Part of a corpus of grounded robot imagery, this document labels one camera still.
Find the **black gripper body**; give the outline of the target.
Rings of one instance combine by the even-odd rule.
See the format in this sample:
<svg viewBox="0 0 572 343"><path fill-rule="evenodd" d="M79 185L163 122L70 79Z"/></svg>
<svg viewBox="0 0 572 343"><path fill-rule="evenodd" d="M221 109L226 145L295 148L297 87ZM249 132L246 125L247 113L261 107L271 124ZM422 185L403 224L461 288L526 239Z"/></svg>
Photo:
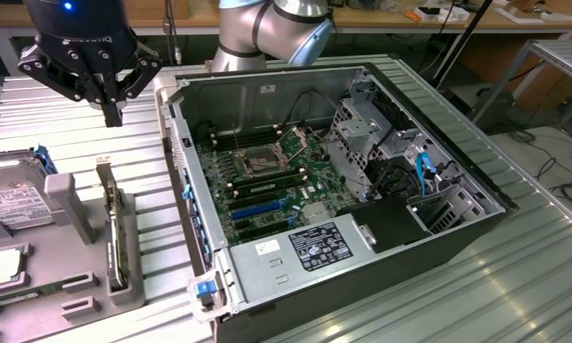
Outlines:
<svg viewBox="0 0 572 343"><path fill-rule="evenodd" d="M138 47L122 1L27 1L38 30L35 45L59 61L75 47L92 73L117 74L126 68Z"/></svg>

